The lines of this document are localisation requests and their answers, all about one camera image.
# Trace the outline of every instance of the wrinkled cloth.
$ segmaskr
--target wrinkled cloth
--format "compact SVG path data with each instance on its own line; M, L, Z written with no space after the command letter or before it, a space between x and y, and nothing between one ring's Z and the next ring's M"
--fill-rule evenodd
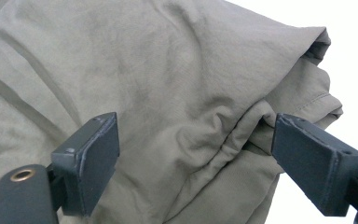
M61 223L263 223L276 114L342 114L329 45L220 0L0 1L0 177L116 111L116 172L91 217Z

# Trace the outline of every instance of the white background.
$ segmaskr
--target white background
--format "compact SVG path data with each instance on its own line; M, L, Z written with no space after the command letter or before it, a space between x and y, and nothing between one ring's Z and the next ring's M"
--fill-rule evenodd
M343 104L344 115L327 131L358 150L358 1L239 1L245 7L287 25L324 26L332 39L319 67L330 76L330 92ZM281 175L267 224L349 224L356 210L346 217L324 217L288 175Z

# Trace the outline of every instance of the fabric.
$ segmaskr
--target fabric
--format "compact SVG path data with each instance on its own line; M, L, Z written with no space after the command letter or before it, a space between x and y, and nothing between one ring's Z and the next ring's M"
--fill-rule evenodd
M116 111L117 170L91 217L61 223L263 223L276 114L342 113L329 45L220 0L0 1L0 177Z

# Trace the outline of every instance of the gray cloth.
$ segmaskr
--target gray cloth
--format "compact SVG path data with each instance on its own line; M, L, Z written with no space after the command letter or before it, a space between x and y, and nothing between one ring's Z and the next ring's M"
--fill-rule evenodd
M0 1L0 177L117 111L117 170L62 223L263 223L276 113L342 113L317 67L329 44L220 0Z

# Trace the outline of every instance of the gray fabric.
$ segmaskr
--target gray fabric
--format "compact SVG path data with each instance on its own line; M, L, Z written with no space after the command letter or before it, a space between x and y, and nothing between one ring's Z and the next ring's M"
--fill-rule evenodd
M276 113L342 113L317 67L329 44L219 0L7 1L0 176L117 111L117 170L91 217L62 223L264 222Z

